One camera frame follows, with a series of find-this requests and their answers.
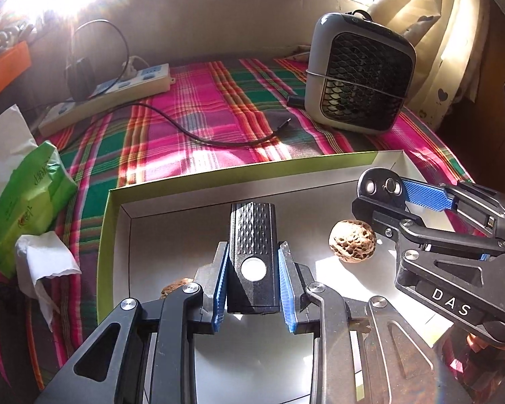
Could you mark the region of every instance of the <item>orange box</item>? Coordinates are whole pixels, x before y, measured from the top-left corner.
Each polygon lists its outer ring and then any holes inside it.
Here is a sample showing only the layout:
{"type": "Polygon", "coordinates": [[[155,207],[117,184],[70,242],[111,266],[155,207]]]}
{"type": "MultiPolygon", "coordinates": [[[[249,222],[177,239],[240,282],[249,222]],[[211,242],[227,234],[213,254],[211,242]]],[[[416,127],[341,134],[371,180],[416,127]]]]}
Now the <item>orange box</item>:
{"type": "Polygon", "coordinates": [[[0,55],[0,93],[31,65],[30,51],[26,41],[19,42],[3,52],[0,55]]]}

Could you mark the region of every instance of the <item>black mesh grille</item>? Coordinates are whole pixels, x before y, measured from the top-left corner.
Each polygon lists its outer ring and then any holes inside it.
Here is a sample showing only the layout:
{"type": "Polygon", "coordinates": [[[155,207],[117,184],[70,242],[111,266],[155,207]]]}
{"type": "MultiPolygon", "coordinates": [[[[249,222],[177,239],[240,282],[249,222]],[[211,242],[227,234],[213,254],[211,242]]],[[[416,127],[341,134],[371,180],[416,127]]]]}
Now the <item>black mesh grille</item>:
{"type": "MultiPolygon", "coordinates": [[[[333,39],[327,76],[404,97],[411,81],[411,58],[381,42],[344,32],[333,39]]],[[[375,130],[389,129],[403,100],[327,79],[322,113],[332,120],[375,130]]]]}

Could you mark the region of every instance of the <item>white paper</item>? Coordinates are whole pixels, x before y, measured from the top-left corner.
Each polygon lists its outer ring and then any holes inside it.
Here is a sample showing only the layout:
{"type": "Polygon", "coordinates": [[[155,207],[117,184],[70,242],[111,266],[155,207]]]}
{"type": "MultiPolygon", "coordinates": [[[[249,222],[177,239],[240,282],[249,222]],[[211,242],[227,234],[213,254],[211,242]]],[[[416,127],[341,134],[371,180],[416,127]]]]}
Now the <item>white paper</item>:
{"type": "Polygon", "coordinates": [[[42,278],[82,273],[73,254],[54,231],[42,235],[21,235],[15,244],[16,271],[20,290],[38,299],[43,317],[52,331],[53,311],[59,309],[49,297],[42,278]]]}
{"type": "Polygon", "coordinates": [[[0,195],[13,170],[37,146],[16,105],[0,114],[0,195]]]}

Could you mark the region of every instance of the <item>space heater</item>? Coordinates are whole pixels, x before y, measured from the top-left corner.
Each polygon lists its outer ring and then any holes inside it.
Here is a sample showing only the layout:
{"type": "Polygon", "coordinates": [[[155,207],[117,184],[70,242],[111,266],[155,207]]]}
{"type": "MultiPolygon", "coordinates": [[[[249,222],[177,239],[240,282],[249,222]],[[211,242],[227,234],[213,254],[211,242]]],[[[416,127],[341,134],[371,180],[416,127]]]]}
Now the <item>space heater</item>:
{"type": "Polygon", "coordinates": [[[312,37],[305,111],[334,128],[387,131],[404,105],[415,59],[412,45],[392,30],[350,14],[326,14],[312,37]]]}

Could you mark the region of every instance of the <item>white lettering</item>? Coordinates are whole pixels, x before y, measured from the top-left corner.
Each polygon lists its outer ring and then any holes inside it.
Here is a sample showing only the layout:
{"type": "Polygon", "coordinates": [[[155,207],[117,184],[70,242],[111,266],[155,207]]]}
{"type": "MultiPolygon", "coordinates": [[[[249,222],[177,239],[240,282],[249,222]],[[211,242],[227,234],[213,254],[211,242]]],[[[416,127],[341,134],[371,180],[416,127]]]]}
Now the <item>white lettering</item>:
{"type": "Polygon", "coordinates": [[[471,307],[469,305],[464,304],[464,305],[462,305],[462,310],[458,311],[458,314],[459,315],[467,315],[467,310],[471,310],[471,307]]]}
{"type": "Polygon", "coordinates": [[[455,308],[455,298],[451,298],[451,299],[449,299],[449,300],[448,300],[445,304],[443,304],[443,305],[450,305],[450,306],[451,306],[451,310],[452,310],[453,308],[455,308]]]}
{"type": "Polygon", "coordinates": [[[432,294],[432,298],[439,301],[443,296],[443,291],[436,289],[434,290],[434,294],[432,294]]]}

